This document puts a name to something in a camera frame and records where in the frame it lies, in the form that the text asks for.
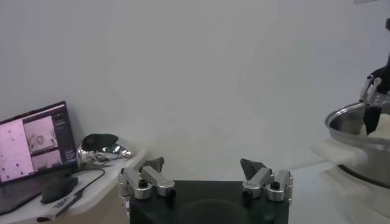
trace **stainless steel pot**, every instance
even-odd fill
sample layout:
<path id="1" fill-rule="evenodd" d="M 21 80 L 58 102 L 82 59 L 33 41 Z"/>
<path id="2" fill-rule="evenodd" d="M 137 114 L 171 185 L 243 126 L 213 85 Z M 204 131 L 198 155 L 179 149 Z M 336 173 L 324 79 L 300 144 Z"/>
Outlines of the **stainless steel pot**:
<path id="1" fill-rule="evenodd" d="M 330 113 L 325 119 L 325 125 L 333 139 L 358 147 L 367 154 L 366 163 L 342 166 L 345 171 L 373 184 L 390 188 L 390 140 L 360 136 L 364 109 L 363 103 L 343 107 Z M 390 114 L 390 108 L 383 108 L 382 113 Z"/>

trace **computer mouse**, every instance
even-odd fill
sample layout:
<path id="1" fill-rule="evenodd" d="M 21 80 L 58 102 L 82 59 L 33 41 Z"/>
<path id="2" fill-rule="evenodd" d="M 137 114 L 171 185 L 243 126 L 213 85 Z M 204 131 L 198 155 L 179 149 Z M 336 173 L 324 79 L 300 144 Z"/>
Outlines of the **computer mouse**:
<path id="1" fill-rule="evenodd" d="M 42 190 L 42 204 L 48 204 L 67 196 L 78 184 L 77 177 L 64 177 L 47 184 Z"/>

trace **window on laptop screen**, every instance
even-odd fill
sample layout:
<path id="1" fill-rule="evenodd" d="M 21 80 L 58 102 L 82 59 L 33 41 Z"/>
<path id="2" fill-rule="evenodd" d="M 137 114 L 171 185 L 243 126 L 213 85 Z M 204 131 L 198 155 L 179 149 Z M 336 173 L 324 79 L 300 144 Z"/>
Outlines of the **window on laptop screen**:
<path id="1" fill-rule="evenodd" d="M 75 163 L 65 103 L 0 123 L 0 183 Z"/>

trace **chrome object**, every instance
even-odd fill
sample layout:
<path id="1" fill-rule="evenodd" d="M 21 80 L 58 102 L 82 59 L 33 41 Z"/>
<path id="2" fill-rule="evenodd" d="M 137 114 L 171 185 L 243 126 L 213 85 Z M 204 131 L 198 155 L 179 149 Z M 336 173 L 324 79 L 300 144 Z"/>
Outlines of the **chrome object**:
<path id="1" fill-rule="evenodd" d="M 103 163 L 116 159 L 128 159 L 133 153 L 125 147 L 114 143 L 108 147 L 101 148 L 98 151 L 87 151 L 83 149 L 82 143 L 77 147 L 77 163 L 79 168 L 87 168 L 93 163 Z"/>
<path id="2" fill-rule="evenodd" d="M 124 208 L 127 218 L 130 218 L 130 196 L 132 189 L 129 187 L 122 171 L 118 174 L 118 194 L 121 201 L 122 207 Z"/>
<path id="3" fill-rule="evenodd" d="M 163 175 L 158 173 L 151 166 L 142 168 L 141 177 L 151 182 L 157 190 L 157 194 L 160 196 L 168 197 L 173 196 L 175 192 L 175 182 L 167 180 Z"/>
<path id="4" fill-rule="evenodd" d="M 361 102 L 364 102 L 364 100 L 366 99 L 367 95 L 368 95 L 368 90 L 371 86 L 371 82 L 372 82 L 372 79 L 373 79 L 373 76 L 372 75 L 369 75 L 367 77 L 367 80 L 363 86 L 363 89 L 361 90 L 361 93 L 360 93 L 360 101 Z"/>
<path id="5" fill-rule="evenodd" d="M 381 100 L 382 113 L 390 114 L 389 97 Z M 366 105 L 354 103 L 330 113 L 325 119 L 330 136 L 347 145 L 362 149 L 368 157 L 363 164 L 346 168 L 378 183 L 390 186 L 390 140 L 360 136 L 364 125 L 363 117 Z"/>
<path id="6" fill-rule="evenodd" d="M 267 198 L 270 201 L 283 201 L 288 199 L 290 205 L 292 204 L 293 196 L 293 176 L 288 170 L 281 170 L 276 175 L 275 180 L 267 185 Z"/>
<path id="7" fill-rule="evenodd" d="M 142 179 L 133 168 L 123 168 L 121 175 L 130 185 L 135 198 L 144 200 L 151 197 L 152 185 L 147 180 Z"/>
<path id="8" fill-rule="evenodd" d="M 379 84 L 382 82 L 382 79 L 381 78 L 376 78 L 374 79 L 374 83 L 372 84 L 372 87 L 367 95 L 367 102 L 366 104 L 368 106 L 371 106 L 375 103 L 375 96 L 378 94 L 377 93 L 377 88 L 379 86 Z"/>
<path id="9" fill-rule="evenodd" d="M 246 200 L 258 198 L 261 188 L 274 180 L 270 169 L 261 168 L 250 180 L 243 182 L 243 196 Z"/>

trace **cable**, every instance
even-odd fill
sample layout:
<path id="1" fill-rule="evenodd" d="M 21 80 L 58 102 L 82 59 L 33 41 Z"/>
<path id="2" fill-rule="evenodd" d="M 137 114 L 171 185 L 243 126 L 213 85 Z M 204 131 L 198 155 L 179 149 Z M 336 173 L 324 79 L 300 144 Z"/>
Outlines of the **cable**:
<path id="1" fill-rule="evenodd" d="M 91 171 L 91 170 L 100 170 L 102 171 L 102 173 L 96 177 L 94 180 L 92 180 L 91 182 L 89 182 L 87 185 L 85 185 L 83 188 L 81 188 L 80 190 L 78 190 L 76 193 L 74 193 L 74 195 L 82 195 L 83 191 L 89 187 L 91 184 L 93 184 L 95 181 L 97 181 L 98 179 L 100 179 L 100 177 L 103 177 L 103 175 L 105 174 L 105 170 L 104 169 L 100 169 L 100 168 L 92 168 L 92 169 L 84 169 L 84 170 L 78 170 L 76 173 L 79 173 L 79 172 L 83 172 L 83 171 Z"/>

